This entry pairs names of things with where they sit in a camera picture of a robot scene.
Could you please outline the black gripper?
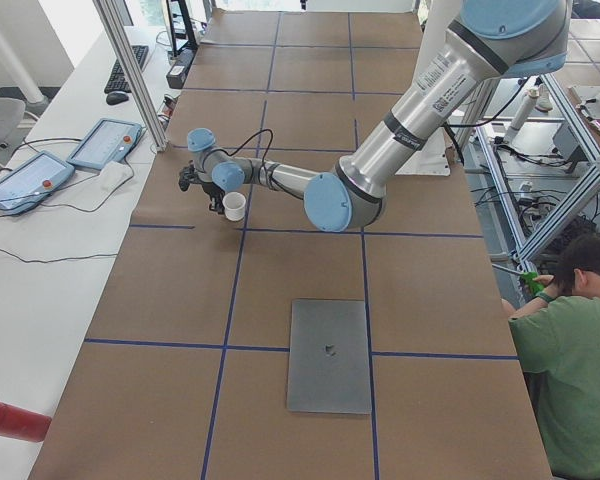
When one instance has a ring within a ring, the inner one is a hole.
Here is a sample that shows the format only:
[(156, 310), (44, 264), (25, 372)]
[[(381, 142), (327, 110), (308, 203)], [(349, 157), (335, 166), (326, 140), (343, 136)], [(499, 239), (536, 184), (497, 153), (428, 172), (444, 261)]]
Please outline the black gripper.
[(222, 204), (222, 200), (224, 198), (225, 191), (214, 182), (202, 181), (201, 185), (203, 191), (210, 198), (209, 210), (215, 212), (216, 214), (223, 214), (224, 206)]

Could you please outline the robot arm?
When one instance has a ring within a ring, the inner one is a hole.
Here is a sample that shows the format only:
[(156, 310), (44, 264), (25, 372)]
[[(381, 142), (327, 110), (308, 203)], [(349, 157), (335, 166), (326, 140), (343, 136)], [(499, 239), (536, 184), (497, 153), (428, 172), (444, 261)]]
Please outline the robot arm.
[(569, 1), (465, 1), (431, 62), (361, 146), (330, 171), (231, 156), (210, 130), (197, 128), (188, 135), (193, 158), (179, 173), (179, 187), (197, 184), (218, 206), (242, 185), (257, 184), (301, 199), (321, 231), (365, 227), (383, 213), (387, 182), (482, 82), (564, 65), (571, 14)]

